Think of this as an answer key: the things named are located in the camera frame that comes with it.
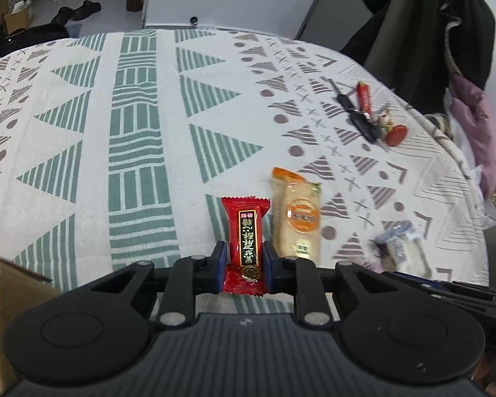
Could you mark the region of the red candy bar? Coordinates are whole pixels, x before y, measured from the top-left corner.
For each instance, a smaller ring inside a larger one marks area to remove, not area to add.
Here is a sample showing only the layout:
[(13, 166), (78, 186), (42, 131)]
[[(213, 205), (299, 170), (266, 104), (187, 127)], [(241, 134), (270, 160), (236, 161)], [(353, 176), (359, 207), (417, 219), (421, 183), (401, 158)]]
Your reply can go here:
[(223, 197), (228, 218), (229, 263), (224, 291), (247, 296), (266, 292), (262, 269), (262, 220), (270, 200), (255, 196)]

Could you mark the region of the clear white cake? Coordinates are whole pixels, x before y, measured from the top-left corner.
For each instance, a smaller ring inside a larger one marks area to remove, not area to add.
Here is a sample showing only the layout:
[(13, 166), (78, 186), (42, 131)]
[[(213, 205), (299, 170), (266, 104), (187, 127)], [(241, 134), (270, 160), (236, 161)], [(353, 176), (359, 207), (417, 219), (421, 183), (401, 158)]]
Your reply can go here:
[(411, 222), (395, 225), (375, 238), (374, 243), (389, 256), (396, 272), (424, 279), (432, 277), (423, 237)]

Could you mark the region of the orange cracker pack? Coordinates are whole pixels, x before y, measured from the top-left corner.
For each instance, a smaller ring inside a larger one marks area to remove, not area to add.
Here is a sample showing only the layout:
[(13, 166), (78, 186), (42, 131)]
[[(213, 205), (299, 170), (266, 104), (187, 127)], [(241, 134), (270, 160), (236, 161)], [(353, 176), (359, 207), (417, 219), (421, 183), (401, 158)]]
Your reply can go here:
[(321, 257), (321, 185), (285, 168), (273, 168), (272, 243), (281, 257), (315, 263)]

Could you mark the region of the patterned white green bedspread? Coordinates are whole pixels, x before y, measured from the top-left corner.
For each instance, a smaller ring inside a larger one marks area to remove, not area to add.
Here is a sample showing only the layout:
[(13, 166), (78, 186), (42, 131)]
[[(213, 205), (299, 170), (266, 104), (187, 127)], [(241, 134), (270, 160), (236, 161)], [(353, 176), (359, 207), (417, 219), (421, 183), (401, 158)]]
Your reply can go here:
[[(370, 144), (326, 78), (374, 123)], [(461, 151), (342, 54), (240, 31), (137, 30), (0, 58), (0, 257), (66, 291), (138, 260), (170, 266), (227, 237), (225, 196), (271, 197), (273, 168), (321, 185), (321, 265), (382, 269), (374, 239), (411, 222), (432, 277), (489, 281)]]

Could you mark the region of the red base doll figurine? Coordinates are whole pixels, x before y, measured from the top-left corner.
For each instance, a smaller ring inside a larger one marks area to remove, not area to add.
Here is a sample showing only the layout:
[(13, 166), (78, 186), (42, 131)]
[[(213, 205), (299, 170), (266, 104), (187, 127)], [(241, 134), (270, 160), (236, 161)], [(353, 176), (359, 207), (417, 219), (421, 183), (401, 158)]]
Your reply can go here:
[(408, 135), (408, 128), (405, 125), (396, 124), (389, 110), (380, 113), (376, 123), (381, 128), (384, 143), (389, 147), (400, 145)]

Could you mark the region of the brown cardboard box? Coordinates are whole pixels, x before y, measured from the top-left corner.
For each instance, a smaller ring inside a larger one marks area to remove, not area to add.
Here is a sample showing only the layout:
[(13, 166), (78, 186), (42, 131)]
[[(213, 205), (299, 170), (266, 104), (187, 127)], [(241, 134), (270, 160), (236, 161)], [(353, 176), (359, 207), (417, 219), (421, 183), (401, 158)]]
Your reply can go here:
[(0, 395), (18, 380), (3, 348), (7, 327), (20, 313), (60, 294), (50, 279), (0, 257)]

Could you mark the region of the pink purple garment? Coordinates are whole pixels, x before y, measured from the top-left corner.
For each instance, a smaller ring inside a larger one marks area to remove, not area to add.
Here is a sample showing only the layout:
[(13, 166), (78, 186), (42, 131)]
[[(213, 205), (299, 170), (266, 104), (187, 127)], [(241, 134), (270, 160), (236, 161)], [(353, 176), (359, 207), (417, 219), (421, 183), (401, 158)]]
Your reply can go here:
[(480, 189), (489, 198), (496, 189), (496, 144), (486, 94), (459, 74), (450, 82), (451, 115), (467, 134), (476, 164), (482, 168)]

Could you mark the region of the black jacket on chair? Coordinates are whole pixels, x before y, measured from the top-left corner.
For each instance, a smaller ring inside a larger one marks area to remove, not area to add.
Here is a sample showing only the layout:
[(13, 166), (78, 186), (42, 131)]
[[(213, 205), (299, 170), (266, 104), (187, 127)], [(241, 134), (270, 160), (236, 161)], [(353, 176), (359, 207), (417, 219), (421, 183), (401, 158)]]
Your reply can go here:
[(484, 0), (363, 2), (372, 15), (342, 54), (421, 114), (443, 110), (443, 95), (455, 74), (485, 87), (496, 20)]

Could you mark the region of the black shoe left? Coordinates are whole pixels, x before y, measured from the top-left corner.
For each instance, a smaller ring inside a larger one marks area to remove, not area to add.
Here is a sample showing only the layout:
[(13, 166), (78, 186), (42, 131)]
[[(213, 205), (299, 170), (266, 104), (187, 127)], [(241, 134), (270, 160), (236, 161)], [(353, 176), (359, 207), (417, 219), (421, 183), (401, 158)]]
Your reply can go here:
[(52, 18), (52, 24), (59, 24), (65, 26), (73, 17), (74, 10), (68, 6), (61, 7), (57, 14)]

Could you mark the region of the black bag on floor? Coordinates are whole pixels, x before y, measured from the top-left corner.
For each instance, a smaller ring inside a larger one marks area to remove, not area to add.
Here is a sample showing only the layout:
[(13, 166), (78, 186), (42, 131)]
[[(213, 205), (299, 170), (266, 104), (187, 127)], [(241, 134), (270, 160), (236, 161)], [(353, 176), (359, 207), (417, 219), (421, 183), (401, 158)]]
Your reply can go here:
[(5, 57), (19, 49), (69, 38), (68, 30), (58, 23), (47, 23), (27, 29), (22, 28), (10, 34), (6, 34), (5, 27), (0, 24), (0, 56)]

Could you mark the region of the red keychain tag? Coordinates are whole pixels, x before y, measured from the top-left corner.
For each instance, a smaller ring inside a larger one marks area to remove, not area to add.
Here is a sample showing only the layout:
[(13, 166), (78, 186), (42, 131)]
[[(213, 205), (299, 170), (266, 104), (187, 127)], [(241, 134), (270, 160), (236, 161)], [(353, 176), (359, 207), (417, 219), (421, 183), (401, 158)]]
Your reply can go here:
[(359, 109), (366, 116), (373, 116), (369, 86), (365, 82), (358, 82), (356, 85)]

